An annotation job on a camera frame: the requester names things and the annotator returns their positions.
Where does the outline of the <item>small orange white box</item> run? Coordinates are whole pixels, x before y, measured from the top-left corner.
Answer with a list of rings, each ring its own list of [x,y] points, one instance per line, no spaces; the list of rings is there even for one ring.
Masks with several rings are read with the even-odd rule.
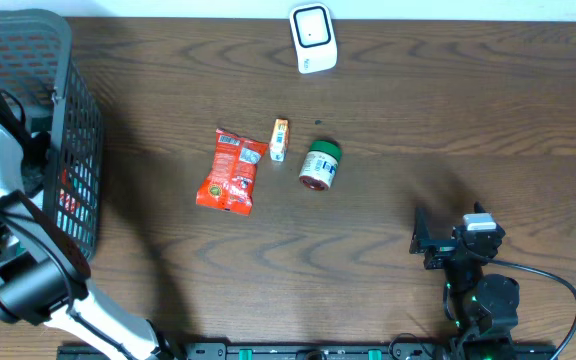
[[[276,119],[269,142],[269,153],[272,161],[283,162],[285,160],[289,133],[289,121],[281,118]]]

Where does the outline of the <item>green lid white jar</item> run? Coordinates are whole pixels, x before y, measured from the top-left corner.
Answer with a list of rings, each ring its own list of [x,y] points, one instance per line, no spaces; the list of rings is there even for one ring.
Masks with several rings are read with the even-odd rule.
[[[329,190],[341,158],[342,150],[336,142],[313,141],[304,158],[299,181],[311,190]]]

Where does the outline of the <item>green 3M wipes pack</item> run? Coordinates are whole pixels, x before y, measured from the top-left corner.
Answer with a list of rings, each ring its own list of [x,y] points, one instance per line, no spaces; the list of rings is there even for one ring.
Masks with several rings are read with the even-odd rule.
[[[54,106],[28,105],[25,107],[26,128],[30,133],[50,132],[52,130]]]

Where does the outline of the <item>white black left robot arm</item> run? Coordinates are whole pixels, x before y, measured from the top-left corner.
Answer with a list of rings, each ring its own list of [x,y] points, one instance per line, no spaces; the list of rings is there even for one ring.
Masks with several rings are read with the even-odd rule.
[[[68,332],[110,359],[180,359],[153,324],[99,290],[76,243],[26,194],[51,145],[32,135],[23,107],[0,89],[0,320]]]

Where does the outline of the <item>red snack bag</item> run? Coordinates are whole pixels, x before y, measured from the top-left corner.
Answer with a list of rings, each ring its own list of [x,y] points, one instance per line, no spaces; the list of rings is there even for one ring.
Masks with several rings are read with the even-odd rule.
[[[249,216],[258,163],[267,150],[266,143],[217,129],[213,163],[196,193],[196,204]]]

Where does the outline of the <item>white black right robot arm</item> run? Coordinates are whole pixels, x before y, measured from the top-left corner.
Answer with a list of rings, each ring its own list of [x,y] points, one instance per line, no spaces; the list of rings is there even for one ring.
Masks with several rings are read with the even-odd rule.
[[[483,272],[504,236],[503,228],[478,203],[448,239],[432,237],[424,211],[415,210],[409,252],[424,256],[425,269],[444,272],[449,318],[468,341],[508,338],[518,325],[518,282]]]

